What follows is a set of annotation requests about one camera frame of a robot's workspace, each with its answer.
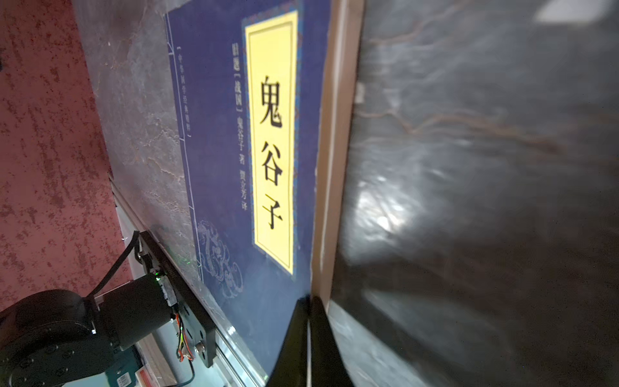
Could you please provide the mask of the blue Chinese book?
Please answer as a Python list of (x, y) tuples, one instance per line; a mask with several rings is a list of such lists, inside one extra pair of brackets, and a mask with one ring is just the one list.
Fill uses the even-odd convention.
[(263, 381), (330, 300), (362, 1), (190, 1), (164, 16), (198, 277)]

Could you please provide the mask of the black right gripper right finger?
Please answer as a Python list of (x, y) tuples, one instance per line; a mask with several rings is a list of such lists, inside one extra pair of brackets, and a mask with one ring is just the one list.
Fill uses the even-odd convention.
[(312, 386), (353, 387), (321, 298), (311, 298), (309, 311)]

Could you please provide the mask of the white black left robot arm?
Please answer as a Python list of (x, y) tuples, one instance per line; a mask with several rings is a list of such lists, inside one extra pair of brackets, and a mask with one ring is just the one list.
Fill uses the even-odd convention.
[(47, 290), (8, 307), (1, 313), (1, 384), (63, 386), (106, 372), (172, 319), (163, 282), (148, 274), (100, 300)]

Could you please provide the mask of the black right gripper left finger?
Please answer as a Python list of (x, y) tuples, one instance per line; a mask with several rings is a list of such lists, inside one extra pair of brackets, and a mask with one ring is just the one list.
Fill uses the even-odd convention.
[(267, 387), (307, 385), (309, 303), (308, 297), (298, 299)]

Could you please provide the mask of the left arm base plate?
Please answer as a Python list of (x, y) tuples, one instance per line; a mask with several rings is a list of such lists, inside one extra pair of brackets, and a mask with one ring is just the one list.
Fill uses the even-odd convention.
[(185, 355), (212, 367), (216, 358), (217, 327), (211, 315), (150, 232), (140, 232), (136, 257), (144, 271), (154, 274), (160, 281), (169, 304), (180, 316), (184, 344), (189, 350)]

